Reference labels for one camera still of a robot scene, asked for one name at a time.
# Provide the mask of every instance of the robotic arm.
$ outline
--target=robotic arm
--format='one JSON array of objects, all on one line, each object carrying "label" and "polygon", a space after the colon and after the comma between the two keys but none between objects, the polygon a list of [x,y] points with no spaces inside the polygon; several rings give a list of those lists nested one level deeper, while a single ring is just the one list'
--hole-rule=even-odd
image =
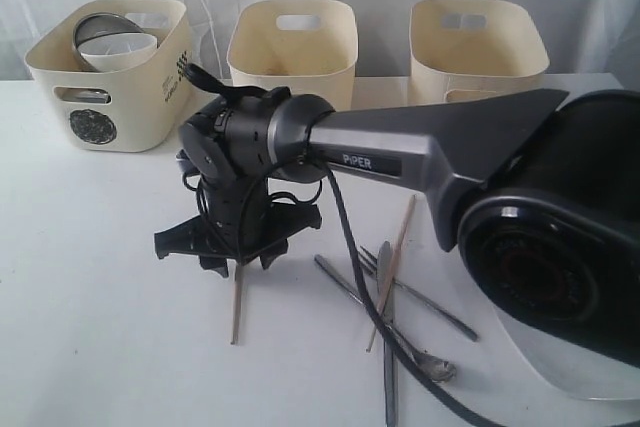
[{"label": "robotic arm", "polygon": [[321,224],[312,202],[269,193],[267,178],[317,182],[326,164],[424,192],[440,247],[459,245],[500,308],[640,367],[638,94],[559,111],[566,92],[536,90],[334,112],[287,88],[226,87],[192,64],[186,76],[220,96],[179,129],[200,215],[156,234],[158,257],[197,255],[224,277],[227,259],[267,268],[290,236]]}]

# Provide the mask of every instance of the white bowl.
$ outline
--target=white bowl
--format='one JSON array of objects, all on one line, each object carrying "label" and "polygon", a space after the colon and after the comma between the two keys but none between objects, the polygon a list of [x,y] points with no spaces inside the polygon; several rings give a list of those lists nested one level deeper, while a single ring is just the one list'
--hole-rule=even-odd
[{"label": "white bowl", "polygon": [[155,36],[132,32],[88,40],[78,47],[78,52],[98,72],[115,72],[146,62],[157,49]]}]

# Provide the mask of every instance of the cream plastic bin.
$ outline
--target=cream plastic bin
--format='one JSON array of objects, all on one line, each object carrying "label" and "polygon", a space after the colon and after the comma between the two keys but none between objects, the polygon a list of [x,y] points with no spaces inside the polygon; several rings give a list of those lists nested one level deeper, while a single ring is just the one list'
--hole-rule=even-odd
[{"label": "cream plastic bin", "polygon": [[[85,15],[111,12],[165,18],[164,26],[146,28],[158,49],[144,63],[117,72],[82,72],[71,50],[72,31]],[[70,141],[83,149],[139,152],[162,142],[191,92],[183,77],[191,58],[186,7],[177,0],[97,0],[67,17],[25,58],[31,74],[55,109]],[[104,91],[108,103],[86,101]]]},{"label": "cream plastic bin", "polygon": [[411,11],[409,101],[475,100],[535,88],[549,57],[533,20],[502,0],[424,0]]},{"label": "cream plastic bin", "polygon": [[[308,25],[286,28],[310,19]],[[316,25],[310,25],[315,19]],[[351,108],[358,32],[353,10],[335,0],[268,0],[240,15],[227,61],[233,85],[281,85],[294,94],[324,97],[336,110]]]}]

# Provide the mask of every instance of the white tabletop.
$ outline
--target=white tabletop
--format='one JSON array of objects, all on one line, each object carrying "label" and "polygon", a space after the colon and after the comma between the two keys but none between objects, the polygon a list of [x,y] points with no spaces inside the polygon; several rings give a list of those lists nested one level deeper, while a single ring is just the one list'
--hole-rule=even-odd
[{"label": "white tabletop", "polygon": [[[358,107],[405,102],[405,79],[358,79]],[[547,76],[585,92],[607,74]],[[202,107],[192,98],[188,113]],[[175,134],[142,154],[67,143],[33,82],[0,83],[0,424],[3,426],[384,425],[380,342],[313,265],[349,274],[327,189],[320,231],[249,269],[241,345],[229,345],[233,283],[196,258],[159,261],[153,233],[195,215]],[[393,239],[410,192],[339,175],[358,242]],[[310,186],[286,185],[298,194]],[[481,335],[474,344],[396,296],[398,324],[459,367],[447,390],[506,425],[598,426],[640,418],[638,402],[587,402],[544,383],[522,359],[456,251],[442,253],[420,197],[400,276]],[[404,370],[401,426],[465,425]]]}]

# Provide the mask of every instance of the black label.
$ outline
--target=black label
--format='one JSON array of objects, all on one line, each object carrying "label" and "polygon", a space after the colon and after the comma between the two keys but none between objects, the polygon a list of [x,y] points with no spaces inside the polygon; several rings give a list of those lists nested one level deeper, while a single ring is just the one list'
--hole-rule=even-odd
[{"label": "black label", "polygon": [[394,159],[392,157],[332,150],[323,150],[320,152],[320,156],[326,162],[343,165],[352,169],[391,175],[393,177],[400,177],[402,173],[402,163],[400,159]]}]

